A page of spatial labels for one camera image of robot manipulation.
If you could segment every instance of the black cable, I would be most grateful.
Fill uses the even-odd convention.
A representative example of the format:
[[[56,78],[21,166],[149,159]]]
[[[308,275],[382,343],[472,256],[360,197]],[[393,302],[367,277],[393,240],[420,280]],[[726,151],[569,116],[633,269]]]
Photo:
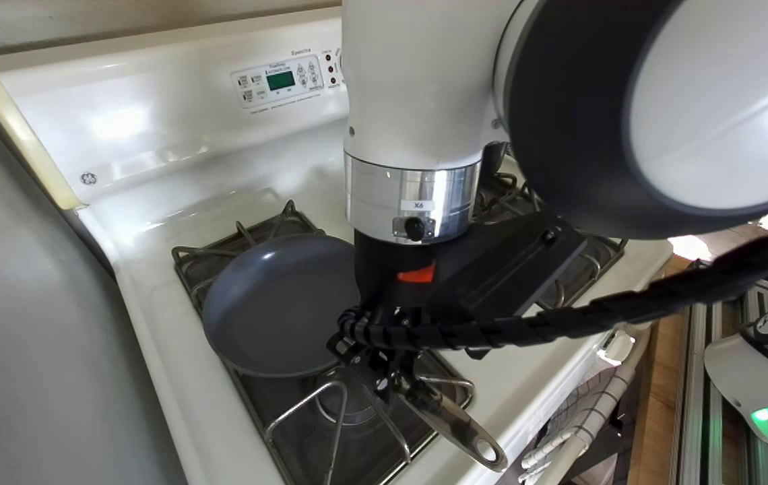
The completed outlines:
[[[743,295],[768,277],[768,238],[740,246],[704,269],[691,269],[627,291],[595,299],[585,307],[546,311],[534,319],[497,319],[460,323],[393,323],[386,314],[354,314],[342,322],[342,335],[367,349],[420,351],[420,349],[501,349],[541,345],[559,337],[588,337],[616,323],[649,323],[691,306],[712,306]]]

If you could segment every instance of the white stove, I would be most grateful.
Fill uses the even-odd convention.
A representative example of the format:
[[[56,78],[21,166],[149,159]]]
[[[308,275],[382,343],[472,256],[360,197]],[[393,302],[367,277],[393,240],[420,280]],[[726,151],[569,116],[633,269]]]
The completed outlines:
[[[51,199],[113,264],[188,482],[280,482],[173,269],[288,199],[350,240],[339,9],[0,55],[0,125]],[[590,298],[649,280],[666,244],[630,244]],[[515,458],[602,364],[606,337],[445,360],[472,417]],[[437,439],[396,482],[494,482]]]

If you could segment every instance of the stovetop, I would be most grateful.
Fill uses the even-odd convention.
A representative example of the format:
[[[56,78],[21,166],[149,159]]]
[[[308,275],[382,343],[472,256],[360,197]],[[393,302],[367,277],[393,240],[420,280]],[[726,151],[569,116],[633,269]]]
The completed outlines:
[[[499,225],[526,214],[536,214],[536,205],[517,178],[497,172],[482,180],[476,221]],[[208,288],[237,253],[269,238],[308,233],[320,229],[288,202],[266,221],[237,225],[224,240],[175,249],[175,273],[195,311],[203,314]],[[536,302],[541,307],[575,302],[619,256],[623,246],[588,240],[583,256]],[[472,403],[472,382],[437,354],[427,354],[418,372],[460,407]],[[230,377],[286,482],[387,482],[433,439],[433,431],[398,399],[379,403],[355,372],[342,368],[297,381],[250,377],[235,370]]]

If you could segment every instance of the digital display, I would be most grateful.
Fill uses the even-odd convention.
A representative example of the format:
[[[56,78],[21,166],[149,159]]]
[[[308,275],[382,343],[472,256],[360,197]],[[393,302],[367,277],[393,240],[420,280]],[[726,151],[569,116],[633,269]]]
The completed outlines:
[[[297,87],[297,78],[293,78],[293,70],[282,70],[282,73],[269,73],[266,85],[272,91],[278,91],[278,90]]]

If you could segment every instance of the metal utensil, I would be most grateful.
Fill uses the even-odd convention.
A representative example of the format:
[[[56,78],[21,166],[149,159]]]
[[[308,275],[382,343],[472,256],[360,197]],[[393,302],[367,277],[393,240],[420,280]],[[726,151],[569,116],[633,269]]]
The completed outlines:
[[[503,471],[509,466],[501,446],[470,417],[456,403],[439,395],[433,387],[424,381],[410,381],[398,389],[405,405],[424,417],[439,438],[460,448],[466,455],[480,462],[494,471]]]

